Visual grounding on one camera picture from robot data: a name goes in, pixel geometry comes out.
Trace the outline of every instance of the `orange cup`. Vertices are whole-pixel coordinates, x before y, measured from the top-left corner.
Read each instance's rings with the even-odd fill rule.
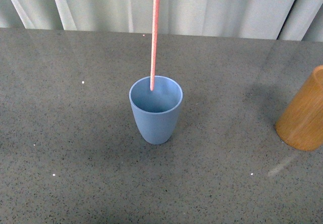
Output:
[[[275,128],[296,149],[313,151],[323,144],[323,65],[313,70]]]

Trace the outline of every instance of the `straw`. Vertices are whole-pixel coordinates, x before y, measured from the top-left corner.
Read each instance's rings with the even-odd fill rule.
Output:
[[[150,90],[153,91],[155,85],[155,65],[157,50],[159,0],[153,0],[152,7],[152,40],[151,40],[151,67],[150,67]]]

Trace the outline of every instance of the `cup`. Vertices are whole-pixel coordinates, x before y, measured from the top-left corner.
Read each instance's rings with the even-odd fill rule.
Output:
[[[139,132],[151,144],[165,143],[172,135],[180,113],[183,91],[174,80],[155,76],[150,90],[150,76],[138,80],[129,91],[131,108]]]
[[[312,151],[323,144],[323,65],[313,70],[275,128],[296,149]]]

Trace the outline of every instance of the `curtain fold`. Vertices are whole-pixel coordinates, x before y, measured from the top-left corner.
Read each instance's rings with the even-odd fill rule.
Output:
[[[323,41],[323,0],[161,0],[159,32]],[[0,27],[150,33],[152,0],[0,0]]]

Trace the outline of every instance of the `countertop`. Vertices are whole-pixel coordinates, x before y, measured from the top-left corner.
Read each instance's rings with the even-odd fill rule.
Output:
[[[321,223],[323,147],[274,124],[323,43],[159,35],[184,99],[150,145],[129,89],[150,34],[0,29],[0,223]]]

